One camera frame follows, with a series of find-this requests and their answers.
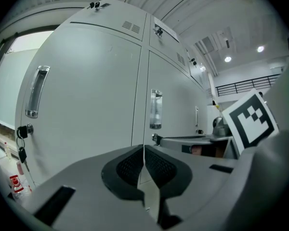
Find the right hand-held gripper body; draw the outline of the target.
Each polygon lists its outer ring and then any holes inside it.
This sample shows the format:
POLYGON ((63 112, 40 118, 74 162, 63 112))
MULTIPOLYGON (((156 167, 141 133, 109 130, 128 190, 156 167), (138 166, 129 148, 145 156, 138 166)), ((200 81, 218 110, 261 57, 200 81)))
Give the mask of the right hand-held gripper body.
POLYGON ((223 110, 212 124, 214 136, 233 139, 238 156, 279 132, 271 110, 256 89, 223 110))

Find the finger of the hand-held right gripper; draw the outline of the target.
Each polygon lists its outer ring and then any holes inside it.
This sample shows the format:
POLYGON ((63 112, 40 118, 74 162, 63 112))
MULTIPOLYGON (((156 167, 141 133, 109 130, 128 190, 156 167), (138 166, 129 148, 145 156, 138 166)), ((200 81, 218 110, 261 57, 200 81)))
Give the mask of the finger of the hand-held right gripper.
POLYGON ((210 145, 213 142, 204 135, 185 136, 185 137, 158 137, 158 144, 161 147, 172 149, 186 154, 191 153, 193 145, 210 145))

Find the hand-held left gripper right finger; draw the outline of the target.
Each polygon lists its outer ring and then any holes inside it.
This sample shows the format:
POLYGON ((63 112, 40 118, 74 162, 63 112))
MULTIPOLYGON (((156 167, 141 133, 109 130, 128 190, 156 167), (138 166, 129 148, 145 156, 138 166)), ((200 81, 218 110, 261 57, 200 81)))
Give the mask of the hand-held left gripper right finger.
POLYGON ((238 160, 197 156, 146 145, 145 166, 159 188, 161 207, 174 216, 171 231, 225 231, 233 198, 224 186, 238 160))

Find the person's right hand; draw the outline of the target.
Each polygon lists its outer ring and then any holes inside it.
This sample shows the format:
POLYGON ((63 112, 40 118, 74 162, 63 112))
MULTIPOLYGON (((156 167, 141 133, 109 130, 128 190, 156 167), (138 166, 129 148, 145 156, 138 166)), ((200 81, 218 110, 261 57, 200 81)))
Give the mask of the person's right hand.
POLYGON ((193 145, 191 153, 194 155, 223 158, 227 142, 218 141, 210 145, 193 145))

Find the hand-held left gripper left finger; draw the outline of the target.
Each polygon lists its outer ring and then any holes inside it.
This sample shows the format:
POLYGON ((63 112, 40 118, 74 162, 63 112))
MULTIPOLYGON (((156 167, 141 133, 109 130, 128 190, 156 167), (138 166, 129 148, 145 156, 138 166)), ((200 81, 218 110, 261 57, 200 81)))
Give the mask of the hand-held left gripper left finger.
POLYGON ((143 150, 138 145, 77 161, 9 206, 32 231, 158 231, 137 187, 143 150))

